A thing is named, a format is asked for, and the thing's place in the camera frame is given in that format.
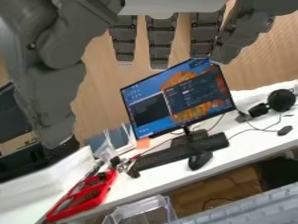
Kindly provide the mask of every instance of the black headphones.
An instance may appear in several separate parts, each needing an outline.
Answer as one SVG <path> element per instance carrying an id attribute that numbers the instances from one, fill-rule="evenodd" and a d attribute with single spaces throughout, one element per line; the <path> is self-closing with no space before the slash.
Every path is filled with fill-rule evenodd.
<path id="1" fill-rule="evenodd" d="M 287 111 L 295 105 L 294 91 L 279 89 L 270 93 L 267 103 L 260 103 L 249 110 L 250 116 L 259 117 L 268 112 L 270 109 L 276 112 Z"/>

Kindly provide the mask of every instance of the monitor stand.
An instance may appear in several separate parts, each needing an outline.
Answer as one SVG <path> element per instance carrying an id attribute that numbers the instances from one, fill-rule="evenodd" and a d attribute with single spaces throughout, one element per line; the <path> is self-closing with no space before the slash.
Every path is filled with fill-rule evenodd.
<path id="1" fill-rule="evenodd" d="M 189 127 L 183 127 L 183 132 L 185 132 L 183 136 L 179 136 L 173 139 L 170 147 L 185 145 L 189 142 L 194 142 L 199 139 L 209 137 L 206 129 L 199 129 L 198 131 L 191 132 Z"/>

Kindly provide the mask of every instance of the red tray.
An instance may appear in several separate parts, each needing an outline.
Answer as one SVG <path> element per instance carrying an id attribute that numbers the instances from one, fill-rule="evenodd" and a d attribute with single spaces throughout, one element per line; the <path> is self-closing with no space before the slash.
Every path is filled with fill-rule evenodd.
<path id="1" fill-rule="evenodd" d="M 46 213 L 46 220 L 57 221 L 98 206 L 115 176 L 117 171 L 110 170 L 80 181 Z"/>

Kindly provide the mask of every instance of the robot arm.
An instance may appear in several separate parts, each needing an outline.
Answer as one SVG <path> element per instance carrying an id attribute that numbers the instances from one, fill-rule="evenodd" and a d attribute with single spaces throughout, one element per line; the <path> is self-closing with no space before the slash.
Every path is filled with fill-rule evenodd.
<path id="1" fill-rule="evenodd" d="M 154 12 L 146 12 L 150 59 L 154 68 L 165 68 L 177 24 L 174 13 L 199 12 L 191 16 L 195 22 L 190 53 L 210 55 L 214 61 L 226 64 L 258 34 L 270 30 L 274 16 L 298 9 L 296 0 L 238 0 L 219 31 L 225 3 L 225 0 L 126 0 L 125 6 L 123 0 L 0 0 L 0 52 L 16 87 L 14 98 L 48 148 L 54 148 L 73 134 L 76 118 L 70 102 L 85 74 L 81 56 L 92 38 L 110 26 L 117 59 L 131 61 L 135 16 L 143 10 Z M 163 11 L 167 17 L 173 16 L 161 19 Z"/>
<path id="2" fill-rule="evenodd" d="M 85 46 L 117 22 L 119 0 L 1 0 L 0 50 L 14 98 L 46 148 L 73 135 Z"/>

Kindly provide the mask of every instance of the computer mouse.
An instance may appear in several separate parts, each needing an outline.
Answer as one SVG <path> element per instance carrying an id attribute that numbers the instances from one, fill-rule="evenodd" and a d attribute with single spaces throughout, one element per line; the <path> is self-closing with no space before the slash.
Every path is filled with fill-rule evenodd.
<path id="1" fill-rule="evenodd" d="M 198 154 L 189 157 L 189 168 L 190 170 L 198 170 L 209 162 L 213 157 L 213 153 L 202 151 Z"/>
<path id="2" fill-rule="evenodd" d="M 292 126 L 284 126 L 278 132 L 276 132 L 276 135 L 278 136 L 283 136 L 286 135 L 290 131 L 292 130 Z"/>

